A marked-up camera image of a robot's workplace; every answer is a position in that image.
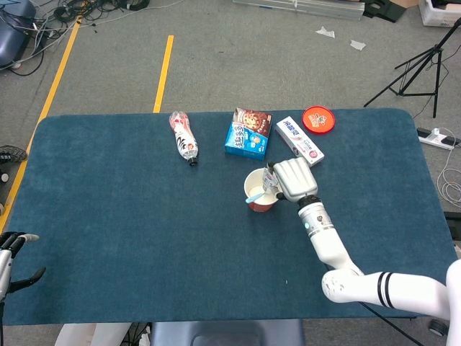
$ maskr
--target black stripe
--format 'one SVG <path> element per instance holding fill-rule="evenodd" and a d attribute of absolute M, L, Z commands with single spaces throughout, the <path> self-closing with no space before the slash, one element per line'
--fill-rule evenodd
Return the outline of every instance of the black stripe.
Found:
<path fill-rule="evenodd" d="M 385 275 L 385 272 L 382 272 L 380 275 L 380 278 L 377 280 L 377 296 L 380 299 L 381 305 L 387 306 L 386 304 L 384 304 L 384 299 L 382 299 L 382 294 L 381 294 L 381 281 L 384 275 Z"/>
<path fill-rule="evenodd" d="M 390 276 L 393 274 L 393 272 L 390 272 L 389 275 L 386 277 L 386 284 L 384 286 L 384 291 L 386 293 L 386 299 L 388 300 L 388 303 L 389 303 L 389 307 L 394 309 L 394 306 L 392 305 L 392 303 L 390 302 L 390 298 L 389 298 L 389 279 L 390 279 Z"/>

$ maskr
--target red lid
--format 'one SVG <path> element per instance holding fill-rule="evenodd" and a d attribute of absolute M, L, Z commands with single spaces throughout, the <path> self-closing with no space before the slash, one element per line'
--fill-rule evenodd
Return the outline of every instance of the red lid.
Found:
<path fill-rule="evenodd" d="M 303 124 L 310 132 L 324 134 L 334 128 L 334 114 L 324 106 L 312 106 L 303 113 Z"/>

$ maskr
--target white box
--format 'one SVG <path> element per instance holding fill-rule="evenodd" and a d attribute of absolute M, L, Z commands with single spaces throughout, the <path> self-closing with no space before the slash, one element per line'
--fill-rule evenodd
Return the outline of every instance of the white box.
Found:
<path fill-rule="evenodd" d="M 430 27 L 452 27 L 461 17 L 461 11 L 434 8 L 431 0 L 419 0 L 419 11 L 423 24 Z"/>
<path fill-rule="evenodd" d="M 315 16 L 360 20 L 365 3 L 342 0 L 233 0 L 236 4 L 245 4 L 266 9 L 284 9 L 296 13 L 308 13 Z"/>
<path fill-rule="evenodd" d="M 325 157 L 291 117 L 286 117 L 284 120 L 279 121 L 275 125 L 275 130 L 290 147 L 294 155 L 306 159 L 309 167 L 322 161 Z"/>

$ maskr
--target dark blue table mat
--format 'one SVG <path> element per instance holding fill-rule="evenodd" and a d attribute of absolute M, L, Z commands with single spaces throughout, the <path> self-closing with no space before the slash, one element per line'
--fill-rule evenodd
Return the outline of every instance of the dark blue table mat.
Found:
<path fill-rule="evenodd" d="M 334 113 L 329 134 L 310 135 L 326 155 L 312 171 L 353 260 L 365 273 L 444 283 L 455 252 L 409 114 Z M 302 111 L 272 114 L 300 123 Z M 41 237 L 23 247 L 13 279 L 47 271 L 7 297 L 7 324 L 370 316 L 323 296 L 325 267 L 296 205 L 248 209 L 243 181 L 263 163 L 224 153 L 231 112 L 189 114 L 197 167 L 179 156 L 168 116 L 40 124 L 9 230 Z M 291 157 L 273 130 L 266 159 Z"/>

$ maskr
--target black tripod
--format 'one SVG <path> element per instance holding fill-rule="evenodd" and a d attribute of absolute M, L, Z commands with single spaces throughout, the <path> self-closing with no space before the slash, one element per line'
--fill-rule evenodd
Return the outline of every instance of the black tripod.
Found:
<path fill-rule="evenodd" d="M 386 90 L 390 90 L 396 95 L 399 96 L 434 96 L 434 114 L 433 117 L 436 117 L 437 113 L 437 99 L 439 98 L 439 80 L 440 80 L 440 67 L 442 65 L 442 51 L 443 48 L 442 46 L 448 41 L 449 37 L 453 35 L 453 32 L 461 25 L 461 18 L 459 18 L 453 27 L 450 29 L 450 31 L 442 38 L 442 40 L 436 44 L 434 47 L 425 50 L 423 53 L 418 54 L 417 56 L 411 58 L 410 60 L 401 63 L 399 66 L 396 66 L 395 69 L 402 67 L 403 65 L 406 65 L 405 71 L 396 79 L 394 79 L 389 85 L 387 85 L 383 90 L 378 92 L 376 96 L 374 96 L 370 101 L 364 104 L 363 107 L 368 106 L 370 103 L 375 101 L 383 92 Z M 428 63 L 432 62 L 432 58 L 437 55 L 437 74 L 436 74 L 436 80 L 435 80 L 435 90 L 434 92 L 421 92 L 418 94 L 407 94 L 405 93 L 405 90 L 410 86 L 410 84 L 415 80 L 415 78 L 423 71 L 423 68 L 426 67 Z M 417 62 L 415 62 L 413 65 L 410 65 L 410 63 L 416 59 L 420 58 Z M 411 70 L 413 70 L 415 67 L 419 65 L 419 68 L 416 70 L 416 72 L 411 76 L 411 78 L 406 82 L 406 76 L 407 74 L 410 73 Z M 394 90 L 392 86 L 397 82 L 402 79 L 402 82 L 400 83 L 400 88 L 398 91 Z"/>

